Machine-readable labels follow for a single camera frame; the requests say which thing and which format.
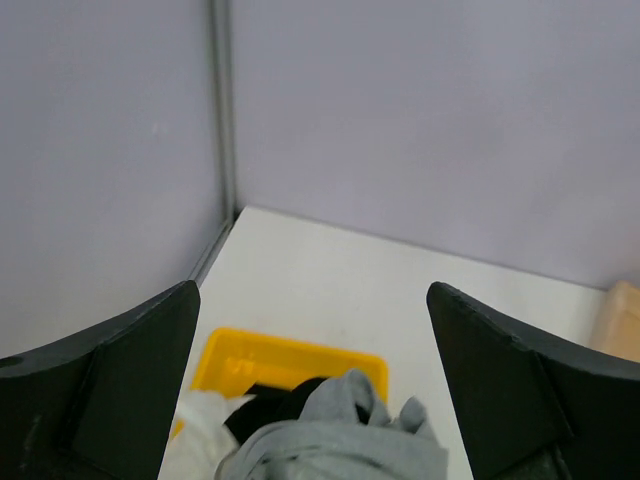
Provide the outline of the white tank top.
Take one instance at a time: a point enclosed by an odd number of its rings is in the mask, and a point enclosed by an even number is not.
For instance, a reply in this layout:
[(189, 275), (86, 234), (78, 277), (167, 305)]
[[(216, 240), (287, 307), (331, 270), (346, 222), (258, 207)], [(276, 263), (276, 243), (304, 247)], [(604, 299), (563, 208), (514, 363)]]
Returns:
[(215, 391), (192, 390), (177, 402), (176, 426), (182, 428), (169, 441), (159, 479), (215, 479), (222, 463), (239, 444), (225, 421), (254, 395), (225, 398)]

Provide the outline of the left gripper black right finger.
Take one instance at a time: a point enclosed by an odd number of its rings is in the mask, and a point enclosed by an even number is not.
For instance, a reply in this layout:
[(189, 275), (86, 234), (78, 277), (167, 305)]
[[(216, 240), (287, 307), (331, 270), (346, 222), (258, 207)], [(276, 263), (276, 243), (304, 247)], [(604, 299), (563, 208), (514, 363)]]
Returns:
[(443, 282), (429, 311), (476, 479), (636, 479), (639, 366)]

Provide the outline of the grey tank top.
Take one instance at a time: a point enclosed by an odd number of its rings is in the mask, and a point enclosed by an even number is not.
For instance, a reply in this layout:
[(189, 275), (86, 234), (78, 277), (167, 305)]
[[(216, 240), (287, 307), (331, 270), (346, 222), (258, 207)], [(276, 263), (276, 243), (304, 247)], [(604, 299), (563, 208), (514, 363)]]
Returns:
[(444, 479), (448, 452), (423, 403), (396, 417), (369, 378), (352, 369), (323, 381), (299, 416), (269, 423), (241, 443), (220, 479)]

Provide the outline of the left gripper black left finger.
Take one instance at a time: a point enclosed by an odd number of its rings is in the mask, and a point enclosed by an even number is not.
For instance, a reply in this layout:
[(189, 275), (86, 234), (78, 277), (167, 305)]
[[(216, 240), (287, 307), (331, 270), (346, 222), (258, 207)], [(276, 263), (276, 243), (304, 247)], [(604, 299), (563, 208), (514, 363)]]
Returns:
[(3, 358), (2, 478), (157, 478), (199, 309), (188, 280)]

